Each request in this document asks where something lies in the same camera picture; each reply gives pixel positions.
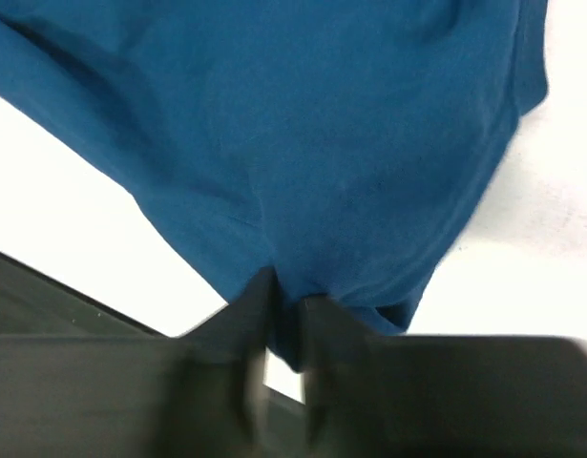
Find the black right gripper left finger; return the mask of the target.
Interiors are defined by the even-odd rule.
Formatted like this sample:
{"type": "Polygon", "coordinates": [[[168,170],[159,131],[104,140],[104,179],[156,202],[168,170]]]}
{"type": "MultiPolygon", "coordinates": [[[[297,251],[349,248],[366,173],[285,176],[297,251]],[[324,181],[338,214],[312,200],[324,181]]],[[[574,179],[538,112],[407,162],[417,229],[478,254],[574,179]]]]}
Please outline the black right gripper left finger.
{"type": "Polygon", "coordinates": [[[279,286],[259,271],[188,335],[0,336],[0,457],[259,457],[279,286]]]}

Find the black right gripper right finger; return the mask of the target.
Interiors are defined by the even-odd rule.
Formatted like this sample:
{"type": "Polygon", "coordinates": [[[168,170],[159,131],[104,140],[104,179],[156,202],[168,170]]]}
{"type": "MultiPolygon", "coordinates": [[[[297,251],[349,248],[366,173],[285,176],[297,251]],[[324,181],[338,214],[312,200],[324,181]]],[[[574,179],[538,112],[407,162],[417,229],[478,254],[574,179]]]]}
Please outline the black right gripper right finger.
{"type": "Polygon", "coordinates": [[[378,335],[299,307],[310,457],[587,457],[587,345],[378,335]]]}

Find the blue t shirt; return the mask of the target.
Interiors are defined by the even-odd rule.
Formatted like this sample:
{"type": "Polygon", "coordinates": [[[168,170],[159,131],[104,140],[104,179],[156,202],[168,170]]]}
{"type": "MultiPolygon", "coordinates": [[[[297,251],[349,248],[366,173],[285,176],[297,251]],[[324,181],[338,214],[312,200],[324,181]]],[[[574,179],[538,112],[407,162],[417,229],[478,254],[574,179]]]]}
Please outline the blue t shirt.
{"type": "Polygon", "coordinates": [[[226,300],[262,267],[404,332],[519,120],[544,1],[0,1],[0,96],[226,300]]]}

